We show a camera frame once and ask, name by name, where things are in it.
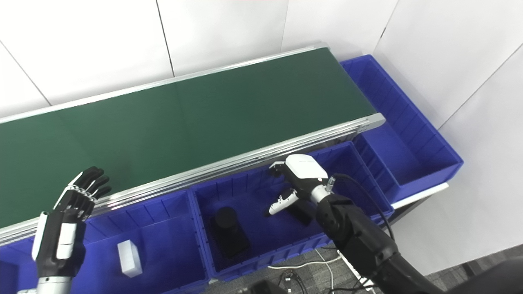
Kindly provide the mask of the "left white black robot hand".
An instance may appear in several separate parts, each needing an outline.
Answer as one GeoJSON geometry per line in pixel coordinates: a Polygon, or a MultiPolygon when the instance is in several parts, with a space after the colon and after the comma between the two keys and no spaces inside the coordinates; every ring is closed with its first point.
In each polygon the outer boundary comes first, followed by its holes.
{"type": "Polygon", "coordinates": [[[50,212],[42,212],[32,246],[38,278],[75,277],[85,255],[86,220],[97,200],[108,194],[110,180],[92,166],[67,184],[50,212]]]}

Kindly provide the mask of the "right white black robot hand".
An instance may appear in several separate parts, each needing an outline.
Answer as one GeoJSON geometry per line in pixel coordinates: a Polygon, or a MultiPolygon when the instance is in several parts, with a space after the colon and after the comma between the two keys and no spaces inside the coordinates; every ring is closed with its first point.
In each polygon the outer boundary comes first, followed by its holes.
{"type": "Polygon", "coordinates": [[[293,154],[284,161],[276,161],[271,164],[269,172],[273,177],[283,176],[284,180],[290,184],[290,188],[283,191],[276,201],[265,210],[265,216],[273,216],[298,200],[319,205],[325,197],[332,193],[326,188],[329,180],[327,172],[312,156],[293,154]]]}

